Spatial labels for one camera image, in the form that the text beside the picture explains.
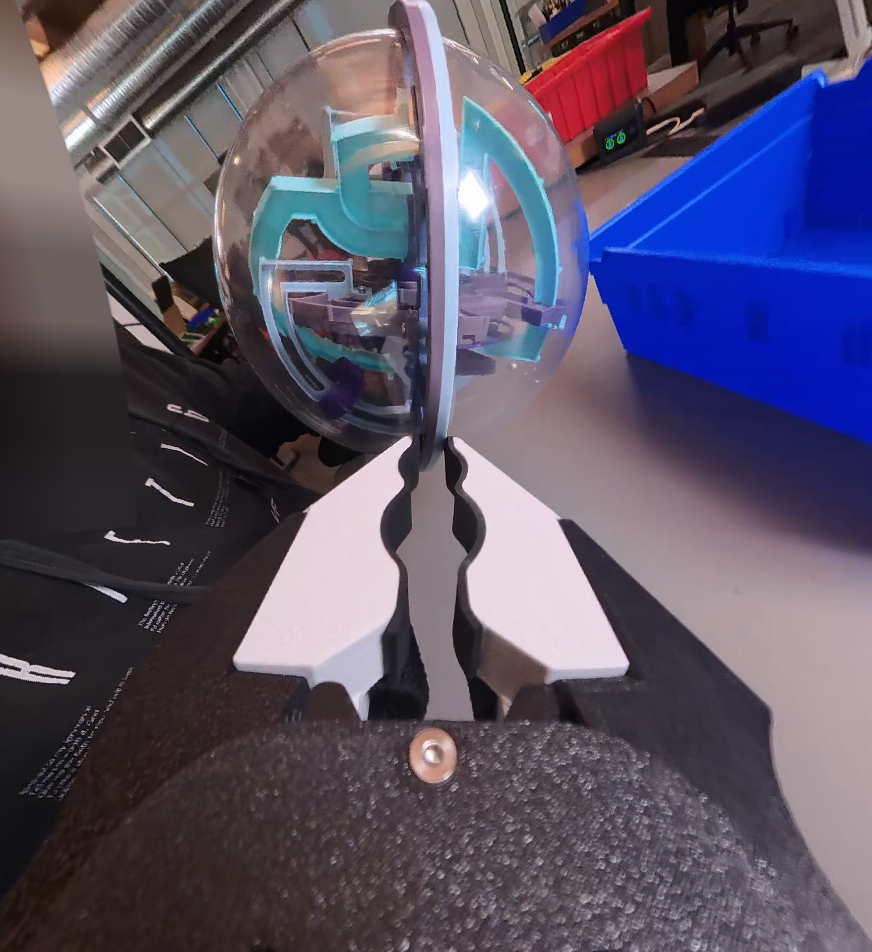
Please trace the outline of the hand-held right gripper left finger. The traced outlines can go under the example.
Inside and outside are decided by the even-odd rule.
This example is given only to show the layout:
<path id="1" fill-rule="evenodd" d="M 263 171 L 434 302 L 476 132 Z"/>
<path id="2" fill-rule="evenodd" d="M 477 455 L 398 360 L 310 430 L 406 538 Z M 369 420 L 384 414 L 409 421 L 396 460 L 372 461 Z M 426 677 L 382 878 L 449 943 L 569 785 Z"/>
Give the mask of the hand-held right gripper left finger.
<path id="1" fill-rule="evenodd" d="M 406 576 L 384 515 L 406 498 L 417 449 L 398 439 L 305 511 L 236 649 L 239 672 L 338 684 L 358 715 L 370 713 Z"/>

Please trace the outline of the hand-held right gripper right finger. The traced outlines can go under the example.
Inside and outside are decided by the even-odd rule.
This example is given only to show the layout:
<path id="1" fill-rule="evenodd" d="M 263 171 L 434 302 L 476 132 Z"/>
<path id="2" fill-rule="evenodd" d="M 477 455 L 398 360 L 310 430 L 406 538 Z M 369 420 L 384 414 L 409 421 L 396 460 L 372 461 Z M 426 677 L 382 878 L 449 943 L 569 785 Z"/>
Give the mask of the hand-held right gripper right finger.
<path id="1" fill-rule="evenodd" d="M 559 515 L 458 438 L 444 450 L 458 570 L 453 645 L 475 704 L 616 679 L 629 659 Z"/>

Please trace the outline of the clear plastic maze ball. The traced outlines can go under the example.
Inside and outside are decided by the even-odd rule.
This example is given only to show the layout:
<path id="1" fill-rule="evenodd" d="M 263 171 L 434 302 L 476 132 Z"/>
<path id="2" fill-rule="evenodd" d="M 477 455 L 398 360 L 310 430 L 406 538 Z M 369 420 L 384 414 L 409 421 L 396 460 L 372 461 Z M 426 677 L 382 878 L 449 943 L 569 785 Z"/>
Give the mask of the clear plastic maze ball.
<path id="1" fill-rule="evenodd" d="M 426 2 L 307 54 L 250 108 L 216 191 L 229 323 L 307 427 L 376 455 L 523 410 L 583 315 L 589 232 L 534 98 Z"/>

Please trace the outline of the blue plastic bin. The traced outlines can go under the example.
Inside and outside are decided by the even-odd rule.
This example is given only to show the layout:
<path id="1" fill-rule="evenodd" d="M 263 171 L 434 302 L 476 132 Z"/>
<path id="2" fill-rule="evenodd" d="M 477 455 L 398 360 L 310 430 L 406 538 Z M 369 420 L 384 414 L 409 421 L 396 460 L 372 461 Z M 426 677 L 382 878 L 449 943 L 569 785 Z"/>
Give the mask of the blue plastic bin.
<path id="1" fill-rule="evenodd" d="M 872 56 L 615 215 L 589 269 L 628 354 L 872 446 Z"/>

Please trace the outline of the person's black sweatshirt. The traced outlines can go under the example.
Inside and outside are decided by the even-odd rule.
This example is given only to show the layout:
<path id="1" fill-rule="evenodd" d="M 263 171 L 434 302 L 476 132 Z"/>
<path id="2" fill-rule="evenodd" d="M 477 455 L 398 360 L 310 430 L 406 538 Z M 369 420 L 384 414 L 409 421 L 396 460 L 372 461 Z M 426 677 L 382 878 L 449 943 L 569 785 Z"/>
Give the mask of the person's black sweatshirt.
<path id="1" fill-rule="evenodd" d="M 275 463 L 307 429 L 244 360 L 118 328 L 137 513 L 0 543 L 0 901 L 54 825 L 109 709 L 172 619 L 317 495 Z"/>

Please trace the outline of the black device green display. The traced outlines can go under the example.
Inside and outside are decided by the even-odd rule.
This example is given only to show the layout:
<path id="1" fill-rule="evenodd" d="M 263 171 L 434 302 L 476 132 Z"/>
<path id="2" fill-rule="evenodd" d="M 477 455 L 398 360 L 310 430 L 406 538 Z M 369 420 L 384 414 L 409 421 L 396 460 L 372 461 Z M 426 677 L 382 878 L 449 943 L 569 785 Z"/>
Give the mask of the black device green display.
<path id="1" fill-rule="evenodd" d="M 598 161 L 605 165 L 643 149 L 646 141 L 641 113 L 629 113 L 598 125 L 593 133 Z"/>

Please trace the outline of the red plastic bin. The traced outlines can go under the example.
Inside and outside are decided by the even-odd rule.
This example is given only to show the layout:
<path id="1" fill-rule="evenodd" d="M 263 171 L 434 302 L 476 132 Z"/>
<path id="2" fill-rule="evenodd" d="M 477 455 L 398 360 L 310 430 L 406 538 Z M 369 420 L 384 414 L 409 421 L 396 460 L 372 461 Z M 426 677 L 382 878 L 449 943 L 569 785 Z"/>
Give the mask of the red plastic bin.
<path id="1" fill-rule="evenodd" d="M 644 27 L 647 8 L 557 58 L 525 89 L 568 144 L 647 89 Z"/>

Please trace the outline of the silver ceiling duct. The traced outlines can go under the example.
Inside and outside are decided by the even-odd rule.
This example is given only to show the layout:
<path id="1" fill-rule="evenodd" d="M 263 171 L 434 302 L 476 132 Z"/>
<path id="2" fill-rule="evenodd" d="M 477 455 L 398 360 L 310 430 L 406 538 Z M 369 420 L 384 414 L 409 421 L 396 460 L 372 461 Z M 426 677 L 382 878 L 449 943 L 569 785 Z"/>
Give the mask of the silver ceiling duct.
<path id="1" fill-rule="evenodd" d="M 103 2 L 40 69 L 73 165 L 216 42 L 243 54 L 302 1 Z"/>

